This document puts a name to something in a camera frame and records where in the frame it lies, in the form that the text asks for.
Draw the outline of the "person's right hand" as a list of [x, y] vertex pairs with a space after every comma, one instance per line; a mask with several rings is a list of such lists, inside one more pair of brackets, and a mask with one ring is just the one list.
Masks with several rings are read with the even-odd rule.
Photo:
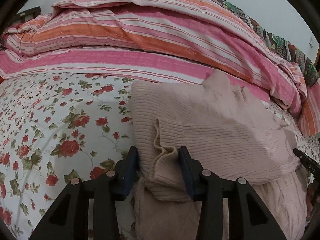
[[306, 205], [308, 210], [306, 221], [309, 222], [319, 209], [319, 183], [316, 180], [308, 185]]

